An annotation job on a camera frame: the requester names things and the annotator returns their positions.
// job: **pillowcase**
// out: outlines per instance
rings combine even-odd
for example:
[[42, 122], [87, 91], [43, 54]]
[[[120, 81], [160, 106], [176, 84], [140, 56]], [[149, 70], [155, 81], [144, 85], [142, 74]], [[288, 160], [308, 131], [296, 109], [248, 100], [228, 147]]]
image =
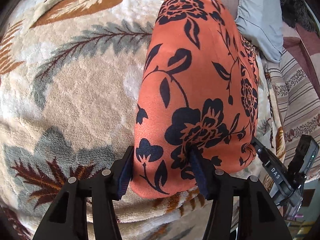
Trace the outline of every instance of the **pillowcase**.
[[219, 0], [166, 0], [139, 93], [131, 189], [159, 198], [193, 188], [192, 145], [225, 172], [247, 167], [258, 80], [255, 55]]
[[268, 60], [280, 62], [283, 45], [280, 0], [239, 0], [235, 22], [239, 32], [258, 46]]

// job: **light blue pillow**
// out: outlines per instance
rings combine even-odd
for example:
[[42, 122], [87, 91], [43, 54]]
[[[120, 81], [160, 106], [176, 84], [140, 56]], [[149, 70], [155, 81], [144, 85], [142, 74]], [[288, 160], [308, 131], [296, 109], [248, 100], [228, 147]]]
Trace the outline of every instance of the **light blue pillow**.
[[268, 60], [280, 62], [283, 45], [280, 0], [239, 0], [235, 22], [239, 32], [258, 46]]

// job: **plush blanket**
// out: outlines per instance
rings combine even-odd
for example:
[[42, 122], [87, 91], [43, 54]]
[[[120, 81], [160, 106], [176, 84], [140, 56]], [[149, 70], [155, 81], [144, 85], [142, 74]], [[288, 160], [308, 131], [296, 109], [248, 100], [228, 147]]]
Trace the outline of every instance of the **plush blanket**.
[[[69, 177], [89, 178], [133, 145], [146, 52], [163, 1], [21, 0], [1, 30], [0, 197], [23, 239], [32, 238]], [[257, 137], [283, 160], [274, 89], [259, 55], [257, 61]], [[270, 189], [258, 158], [234, 176], [252, 174]], [[123, 239], [186, 240], [202, 238], [211, 205], [197, 188], [147, 200], [129, 187], [114, 206]], [[94, 239], [90, 199], [87, 220]]]

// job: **striped fabric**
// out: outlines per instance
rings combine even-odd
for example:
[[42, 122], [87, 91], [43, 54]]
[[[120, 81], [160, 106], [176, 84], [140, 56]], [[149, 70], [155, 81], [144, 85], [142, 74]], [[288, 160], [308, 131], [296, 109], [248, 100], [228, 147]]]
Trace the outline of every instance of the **striped fabric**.
[[[311, 135], [320, 144], [320, 100], [306, 73], [293, 56], [283, 49], [280, 65], [267, 64], [271, 83], [284, 128], [286, 155], [292, 160], [302, 134]], [[320, 177], [320, 155], [316, 158], [307, 181]]]

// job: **floral patterned fabric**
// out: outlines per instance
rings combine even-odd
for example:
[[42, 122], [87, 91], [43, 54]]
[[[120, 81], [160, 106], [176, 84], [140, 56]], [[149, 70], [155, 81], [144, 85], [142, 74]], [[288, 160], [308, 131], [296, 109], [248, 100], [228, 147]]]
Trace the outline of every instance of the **floral patterned fabric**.
[[188, 190], [188, 152], [228, 173], [255, 158], [255, 55], [219, 0], [166, 0], [153, 29], [138, 99], [131, 188], [156, 198]]

